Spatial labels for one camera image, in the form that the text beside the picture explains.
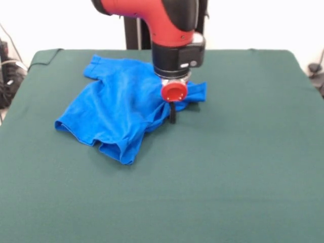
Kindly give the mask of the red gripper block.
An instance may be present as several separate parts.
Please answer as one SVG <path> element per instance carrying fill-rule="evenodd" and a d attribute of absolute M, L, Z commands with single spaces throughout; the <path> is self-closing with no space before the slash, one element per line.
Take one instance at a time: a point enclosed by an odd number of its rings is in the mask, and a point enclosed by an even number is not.
<path fill-rule="evenodd" d="M 171 124 L 175 124 L 176 122 L 176 106 L 174 102 L 184 100 L 187 94 L 188 88 L 186 83 L 174 81 L 163 85 L 161 89 L 161 96 L 165 101 L 170 102 L 169 121 Z"/>

